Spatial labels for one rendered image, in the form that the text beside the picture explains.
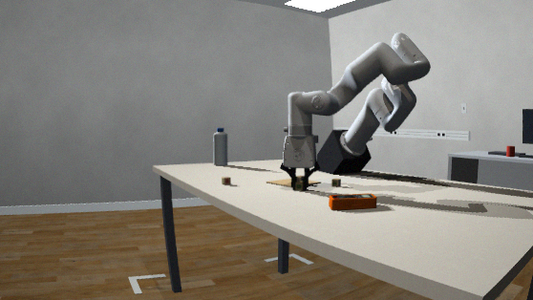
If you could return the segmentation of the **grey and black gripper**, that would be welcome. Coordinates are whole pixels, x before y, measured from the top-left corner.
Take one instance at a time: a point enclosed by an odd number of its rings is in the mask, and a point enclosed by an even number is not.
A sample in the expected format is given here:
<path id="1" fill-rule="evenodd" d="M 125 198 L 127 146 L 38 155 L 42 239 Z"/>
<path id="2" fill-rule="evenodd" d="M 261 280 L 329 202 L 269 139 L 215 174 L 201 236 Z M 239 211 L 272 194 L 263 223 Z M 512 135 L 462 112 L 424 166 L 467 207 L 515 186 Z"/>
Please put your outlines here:
<path id="1" fill-rule="evenodd" d="M 303 190 L 309 187 L 309 176 L 320 169 L 316 160 L 315 139 L 314 136 L 311 136 L 288 135 L 285 138 L 284 156 L 280 168 L 290 175 L 292 190 L 295 190 L 295 183 L 297 182 L 296 168 L 305 169 Z M 312 168 L 313 166 L 314 168 Z"/>

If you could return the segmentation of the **grey bottle with blue cap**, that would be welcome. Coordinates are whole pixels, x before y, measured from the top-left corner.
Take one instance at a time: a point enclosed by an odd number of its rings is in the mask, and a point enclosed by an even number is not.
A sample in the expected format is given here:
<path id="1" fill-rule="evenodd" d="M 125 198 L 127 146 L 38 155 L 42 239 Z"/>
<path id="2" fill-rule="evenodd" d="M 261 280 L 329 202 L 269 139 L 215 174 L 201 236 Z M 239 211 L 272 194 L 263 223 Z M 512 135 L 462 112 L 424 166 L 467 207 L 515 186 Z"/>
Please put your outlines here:
<path id="1" fill-rule="evenodd" d="M 227 165 L 227 133 L 217 128 L 214 134 L 214 165 Z"/>

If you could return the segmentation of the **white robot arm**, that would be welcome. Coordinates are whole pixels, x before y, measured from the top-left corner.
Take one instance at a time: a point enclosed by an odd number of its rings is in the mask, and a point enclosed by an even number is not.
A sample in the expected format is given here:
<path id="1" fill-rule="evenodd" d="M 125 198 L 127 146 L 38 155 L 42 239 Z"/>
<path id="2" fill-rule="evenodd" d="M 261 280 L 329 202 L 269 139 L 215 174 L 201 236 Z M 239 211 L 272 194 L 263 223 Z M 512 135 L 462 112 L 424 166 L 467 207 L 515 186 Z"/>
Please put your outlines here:
<path id="1" fill-rule="evenodd" d="M 406 34 L 398 32 L 392 39 L 392 47 L 378 42 L 355 59 L 346 68 L 342 79 L 328 92 L 289 94 L 288 127 L 284 132 L 312 135 L 312 114 L 336 114 L 383 74 L 383 90 L 376 88 L 368 94 L 352 127 L 340 137 L 346 152 L 361 156 L 380 124 L 387 132 L 393 132 L 410 115 L 416 106 L 416 95 L 408 82 L 423 78 L 430 68 L 429 60 L 415 43 Z"/>

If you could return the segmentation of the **tan flat square mat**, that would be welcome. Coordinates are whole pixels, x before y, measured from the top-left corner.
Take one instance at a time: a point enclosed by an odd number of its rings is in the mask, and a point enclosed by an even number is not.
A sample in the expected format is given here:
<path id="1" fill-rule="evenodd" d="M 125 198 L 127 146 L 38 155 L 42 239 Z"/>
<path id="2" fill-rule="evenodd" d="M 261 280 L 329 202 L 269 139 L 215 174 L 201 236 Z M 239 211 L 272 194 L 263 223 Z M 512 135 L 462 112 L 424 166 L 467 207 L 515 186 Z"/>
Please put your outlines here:
<path id="1" fill-rule="evenodd" d="M 282 186 L 291 187 L 291 179 L 270 181 L 270 182 L 267 182 L 267 183 L 272 183 L 272 184 L 278 184 L 278 185 L 282 185 Z M 309 181 L 309 185 L 310 184 L 316 184 L 316 183 L 321 183 L 321 182 Z"/>

